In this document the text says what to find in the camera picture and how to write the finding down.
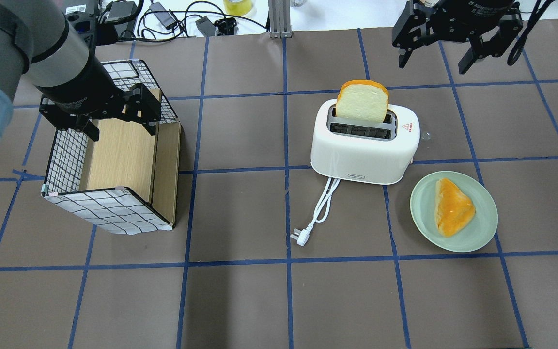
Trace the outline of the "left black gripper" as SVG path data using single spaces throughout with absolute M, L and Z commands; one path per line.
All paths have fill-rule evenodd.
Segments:
M 141 124 L 156 136 L 161 121 L 161 98 L 141 82 L 121 89 L 117 86 L 74 88 L 62 94 L 59 89 L 39 88 L 42 93 L 39 111 L 57 130 L 70 129 L 99 141 L 100 130 L 93 120 L 119 119 Z

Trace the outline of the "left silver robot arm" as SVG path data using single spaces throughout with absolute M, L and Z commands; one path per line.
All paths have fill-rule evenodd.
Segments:
M 51 0 L 0 0 L 0 140 L 13 116 L 22 75 L 43 95 L 40 113 L 61 131 L 73 129 L 93 141 L 93 120 L 137 122 L 155 135 L 161 101 L 141 83 L 118 88 L 95 47 L 118 41 L 115 27 L 138 16 L 63 13 Z

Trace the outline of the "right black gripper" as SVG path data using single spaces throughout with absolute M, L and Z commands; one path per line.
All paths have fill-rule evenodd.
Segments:
M 498 29 L 500 37 L 509 38 L 523 27 L 520 5 L 512 0 L 408 0 L 392 29 L 392 44 L 404 69 L 414 49 L 436 41 L 468 41 L 471 47 L 458 62 L 464 75 L 490 55 L 481 35 Z

